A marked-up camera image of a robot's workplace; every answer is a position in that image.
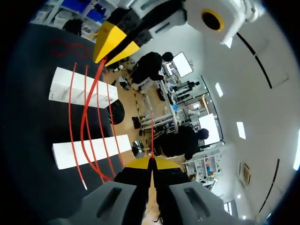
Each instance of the monitor screen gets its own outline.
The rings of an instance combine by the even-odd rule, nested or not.
[[[209,131],[209,137],[208,139],[204,140],[204,144],[213,144],[220,141],[220,136],[217,128],[217,124],[215,121],[214,114],[209,114],[203,117],[198,118],[200,127],[208,129]]]
[[[193,72],[193,69],[183,52],[180,52],[174,57],[173,63],[176,66],[180,77],[184,77]]]

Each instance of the blue bin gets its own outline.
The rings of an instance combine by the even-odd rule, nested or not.
[[[96,21],[96,22],[97,21],[103,21],[106,9],[104,7],[102,7],[101,5],[99,5],[99,4],[96,4],[95,8],[101,8],[102,9],[101,13],[98,12],[97,10],[95,10],[95,9],[92,9],[87,14],[87,17],[92,19],[93,21]]]
[[[78,0],[64,0],[61,5],[76,12],[83,13],[89,3],[89,0],[85,2],[79,2]]]

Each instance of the cable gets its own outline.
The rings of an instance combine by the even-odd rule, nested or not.
[[[73,69],[71,84],[70,84],[70,91],[69,91],[69,104],[68,104],[69,129],[70,129],[71,145],[72,145],[72,150],[73,150],[73,154],[74,154],[76,167],[77,167],[80,179],[82,181],[82,184],[83,184],[84,188],[87,190],[88,188],[86,187],[86,184],[84,182],[83,175],[81,174],[81,170],[80,170],[80,167],[79,167],[79,164],[78,164],[78,161],[77,161],[77,157],[76,157],[76,152],[75,152],[75,147],[74,147],[74,142],[73,142],[72,122],[71,122],[71,94],[72,94],[72,85],[73,85],[73,78],[74,78],[74,73],[75,73],[75,70],[76,70],[76,66],[77,66],[77,62],[74,64],[74,69]]]
[[[88,70],[89,70],[89,66],[86,65],[85,66],[85,76],[84,76],[84,104],[86,103],[86,78],[88,76]],[[90,148],[92,149],[92,153],[93,153],[93,157],[94,157],[94,161],[96,164],[96,168],[98,169],[98,171],[100,171],[100,167],[98,165],[96,156],[95,156],[95,152],[94,152],[94,148],[93,148],[93,143],[92,143],[92,139],[90,136],[90,127],[89,127],[89,120],[88,120],[88,115],[85,116],[85,122],[86,122],[86,128],[88,130],[88,136],[89,136],[89,141],[90,141]],[[102,182],[104,183],[104,179],[103,177],[100,175],[100,178],[102,180]]]
[[[83,127],[84,127],[84,121],[85,121],[85,117],[86,117],[86,114],[87,114],[87,110],[88,110],[88,107],[89,107],[89,103],[90,103],[90,99],[92,97],[92,93],[95,89],[95,86],[96,86],[96,83],[98,82],[99,80],[99,77],[100,77],[100,74],[102,72],[102,69],[104,67],[104,64],[106,62],[106,58],[102,59],[101,63],[100,63],[100,66],[97,70],[97,73],[96,73],[96,76],[95,76],[95,79],[94,79],[94,82],[92,84],[92,87],[90,89],[90,92],[88,94],[88,97],[87,97],[87,100],[86,100],[86,103],[84,105],[84,109],[83,109],[83,113],[82,113],[82,119],[81,119],[81,125],[80,125],[80,139],[81,139],[81,146],[82,146],[82,150],[83,150],[83,153],[84,153],[84,156],[86,157],[86,159],[88,160],[89,162],[89,165],[92,167],[92,169],[97,172],[99,175],[102,175],[106,180],[112,180],[111,178],[107,177],[106,175],[104,175],[103,173],[101,173],[100,171],[97,170],[97,168],[92,164],[92,162],[90,161],[87,153],[86,153],[86,150],[85,150],[85,147],[84,147],[84,142],[83,142]]]
[[[153,129],[154,121],[153,121],[153,112],[151,113],[151,157],[154,158],[154,135]]]
[[[120,149],[119,149],[119,145],[118,145],[118,141],[117,141],[116,130],[114,129],[112,107],[111,107],[111,101],[110,101],[110,98],[109,98],[109,90],[108,90],[108,71],[107,71],[107,70],[106,70],[106,87],[107,87],[107,97],[108,97],[109,113],[110,113],[111,121],[112,121],[113,136],[114,136],[114,139],[116,140],[116,144],[117,144],[117,148],[118,148],[118,153],[119,153],[119,158],[120,158],[122,167],[124,168],[122,156],[121,156]]]
[[[105,143],[105,138],[104,138],[104,133],[103,133],[103,129],[102,129],[100,109],[99,109],[99,92],[98,92],[98,87],[99,87],[99,85],[98,85],[98,82],[97,82],[97,111],[98,111],[99,126],[100,126],[101,135],[102,135],[102,138],[103,138],[103,144],[104,144],[104,148],[105,148],[105,151],[106,151],[106,156],[107,156],[107,159],[108,159],[108,163],[109,163],[109,166],[111,168],[112,174],[115,177],[116,173],[115,173],[115,171],[113,169],[111,158],[108,155],[108,151],[107,151],[107,147],[106,147],[106,143]]]

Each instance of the ceiling light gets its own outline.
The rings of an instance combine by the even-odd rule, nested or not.
[[[225,45],[227,45],[228,48],[231,47],[231,44],[233,43],[233,38],[228,39],[227,41],[224,42]]]
[[[296,152],[296,157],[295,157],[295,162],[294,162],[294,170],[298,170],[300,166],[300,130],[298,133],[298,147],[297,147],[297,152]]]
[[[216,89],[217,89],[217,93],[219,94],[220,97],[223,96],[223,91],[221,90],[220,84],[216,83]]]
[[[236,125],[238,127],[239,136],[243,139],[246,139],[244,123],[243,122],[236,122]]]

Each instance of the yellow and black tape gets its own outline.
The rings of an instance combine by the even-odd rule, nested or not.
[[[135,105],[136,105],[136,108],[137,108],[137,112],[139,114],[139,119],[140,119],[140,123],[142,122],[142,116],[141,116],[141,111],[140,111],[140,108],[139,108],[139,104],[137,102],[137,96],[136,96],[136,91],[134,92],[134,95],[135,95]],[[146,134],[144,131],[142,131],[142,125],[141,125],[141,132],[145,138],[145,142],[146,142],[146,147],[149,147],[149,144],[148,144],[148,140],[146,138]]]

